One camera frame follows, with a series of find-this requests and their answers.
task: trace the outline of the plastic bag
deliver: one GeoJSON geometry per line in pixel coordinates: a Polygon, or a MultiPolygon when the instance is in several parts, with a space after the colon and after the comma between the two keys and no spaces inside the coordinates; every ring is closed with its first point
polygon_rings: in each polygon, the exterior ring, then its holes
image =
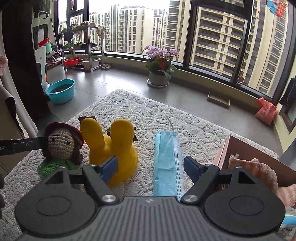
{"type": "Polygon", "coordinates": [[[255,117],[271,125],[272,120],[276,116],[276,107],[263,98],[258,99],[258,104],[260,104],[262,108],[256,113],[255,117]]]}

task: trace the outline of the red plastic basin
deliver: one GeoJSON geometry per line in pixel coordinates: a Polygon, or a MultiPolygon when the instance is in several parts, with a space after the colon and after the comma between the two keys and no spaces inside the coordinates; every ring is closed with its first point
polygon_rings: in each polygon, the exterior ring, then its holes
{"type": "Polygon", "coordinates": [[[40,43],[38,43],[38,47],[41,47],[42,45],[48,43],[50,41],[50,38],[47,38],[45,40],[42,40],[40,43]]]}
{"type": "Polygon", "coordinates": [[[78,64],[79,58],[69,58],[64,60],[65,66],[75,66],[78,64]]]}

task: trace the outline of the gray tile floor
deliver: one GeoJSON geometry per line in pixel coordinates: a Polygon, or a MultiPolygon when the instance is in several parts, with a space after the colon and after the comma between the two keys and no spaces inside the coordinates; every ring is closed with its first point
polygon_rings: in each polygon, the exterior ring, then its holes
{"type": "Polygon", "coordinates": [[[63,105],[49,102],[52,114],[37,124],[40,133],[43,133],[48,123],[58,120],[66,122],[112,91],[123,88],[208,120],[261,144],[279,155],[282,154],[278,137],[271,127],[233,103],[227,110],[208,102],[206,93],[175,83],[170,83],[163,89],[152,88],[147,85],[146,75],[114,68],[109,71],[98,69],[93,73],[86,73],[72,69],[64,71],[62,66],[57,66],[48,71],[49,82],[56,82],[66,77],[76,80],[75,96],[63,105]]]}

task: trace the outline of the blue plastic basin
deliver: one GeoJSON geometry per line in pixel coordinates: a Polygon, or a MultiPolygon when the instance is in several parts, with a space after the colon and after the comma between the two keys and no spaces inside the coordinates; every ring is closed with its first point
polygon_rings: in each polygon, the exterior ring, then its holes
{"type": "Polygon", "coordinates": [[[74,88],[75,80],[73,79],[63,79],[58,82],[55,82],[54,84],[50,85],[45,93],[49,96],[50,100],[54,102],[55,104],[63,104],[71,100],[74,96],[74,88]],[[61,85],[68,85],[71,84],[71,86],[61,92],[55,92],[51,93],[51,91],[61,85]]]}

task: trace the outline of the yellow rubber bunny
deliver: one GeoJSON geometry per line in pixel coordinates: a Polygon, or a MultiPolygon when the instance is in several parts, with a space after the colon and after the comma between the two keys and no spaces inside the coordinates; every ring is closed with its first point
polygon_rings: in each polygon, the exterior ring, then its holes
{"type": "Polygon", "coordinates": [[[118,170],[109,181],[109,187],[125,182],[133,175],[138,164],[138,153],[133,146],[137,140],[133,125],[125,119],[115,120],[108,134],[103,134],[95,117],[80,117],[80,131],[89,146],[89,163],[102,164],[110,156],[117,156],[118,170]]]}

